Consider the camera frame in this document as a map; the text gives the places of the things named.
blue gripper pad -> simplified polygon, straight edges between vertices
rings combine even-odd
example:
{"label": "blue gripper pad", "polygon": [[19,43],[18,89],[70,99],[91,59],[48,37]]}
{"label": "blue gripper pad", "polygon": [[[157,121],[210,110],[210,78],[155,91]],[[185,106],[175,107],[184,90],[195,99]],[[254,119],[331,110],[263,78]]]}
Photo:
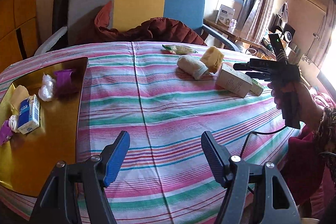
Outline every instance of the blue gripper pad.
{"label": "blue gripper pad", "polygon": [[223,146],[219,145],[216,142],[215,138],[211,135],[211,133],[208,131],[206,132],[204,132],[201,136],[202,149],[205,157],[207,158],[215,181],[218,182],[222,187],[224,187],[226,181],[224,179],[225,161],[223,161],[223,159],[228,157],[228,155],[225,155],[223,151]]}
{"label": "blue gripper pad", "polygon": [[122,131],[112,146],[114,146],[114,151],[106,164],[106,173],[103,180],[105,188],[107,188],[117,178],[120,167],[130,146],[129,133],[127,131]]}

human hand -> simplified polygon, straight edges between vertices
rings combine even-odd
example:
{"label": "human hand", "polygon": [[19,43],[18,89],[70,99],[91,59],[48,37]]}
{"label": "human hand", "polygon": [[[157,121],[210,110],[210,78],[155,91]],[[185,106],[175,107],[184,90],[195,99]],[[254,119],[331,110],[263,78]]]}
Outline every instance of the human hand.
{"label": "human hand", "polygon": [[279,94],[281,92],[296,92],[299,99],[299,116],[300,121],[309,126],[311,130],[317,130],[320,125],[320,120],[323,115],[323,109],[317,105],[311,97],[309,90],[303,83],[288,83],[285,87],[279,89],[274,88],[273,83],[267,85],[274,97],[274,102],[277,109],[282,109],[282,102]]}

yellow chair cushion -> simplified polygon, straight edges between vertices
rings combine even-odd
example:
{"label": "yellow chair cushion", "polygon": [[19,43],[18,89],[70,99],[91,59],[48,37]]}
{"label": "yellow chair cushion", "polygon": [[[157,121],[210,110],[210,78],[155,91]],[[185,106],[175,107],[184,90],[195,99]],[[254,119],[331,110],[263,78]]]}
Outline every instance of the yellow chair cushion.
{"label": "yellow chair cushion", "polygon": [[141,25],[154,17],[162,17],[165,0],[114,0],[113,28],[120,32]]}

white tissue box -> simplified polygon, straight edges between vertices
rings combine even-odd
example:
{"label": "white tissue box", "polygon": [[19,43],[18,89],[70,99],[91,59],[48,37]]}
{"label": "white tissue box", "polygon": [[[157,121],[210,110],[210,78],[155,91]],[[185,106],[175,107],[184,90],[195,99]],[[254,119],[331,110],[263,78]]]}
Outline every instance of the white tissue box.
{"label": "white tissue box", "polygon": [[252,81],[248,75],[223,63],[217,75],[216,85],[244,98],[252,88]]}
{"label": "white tissue box", "polygon": [[40,126],[40,102],[36,95],[29,96],[20,104],[17,130],[27,134]]}

patterned sleeve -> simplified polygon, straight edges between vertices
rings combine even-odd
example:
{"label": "patterned sleeve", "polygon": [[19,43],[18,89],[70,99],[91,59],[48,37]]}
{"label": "patterned sleeve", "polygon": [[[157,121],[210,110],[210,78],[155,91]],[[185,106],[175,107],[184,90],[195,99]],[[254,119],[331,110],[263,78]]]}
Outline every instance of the patterned sleeve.
{"label": "patterned sleeve", "polygon": [[[336,108],[325,107],[319,129],[314,133],[314,142],[318,153],[336,154]],[[333,182],[336,183],[336,157],[323,155],[323,158],[330,169]]]}

